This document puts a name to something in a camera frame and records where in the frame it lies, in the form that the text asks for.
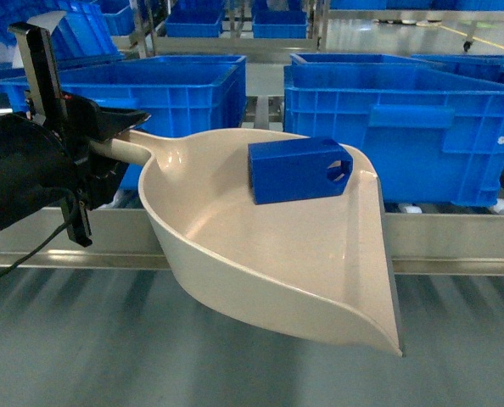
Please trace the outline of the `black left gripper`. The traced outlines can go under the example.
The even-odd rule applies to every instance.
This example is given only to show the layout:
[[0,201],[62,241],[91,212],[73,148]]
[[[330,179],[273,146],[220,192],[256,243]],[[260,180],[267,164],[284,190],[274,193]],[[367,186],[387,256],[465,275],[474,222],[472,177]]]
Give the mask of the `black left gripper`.
[[114,159],[99,175],[100,161],[92,142],[107,142],[147,121],[150,114],[136,109],[103,108],[91,99],[62,90],[49,30],[25,22],[8,27],[17,40],[28,89],[25,102],[30,119],[48,132],[48,139],[72,162],[71,185],[64,187],[62,213],[71,241],[92,244],[89,209],[106,204],[115,194],[127,168]]

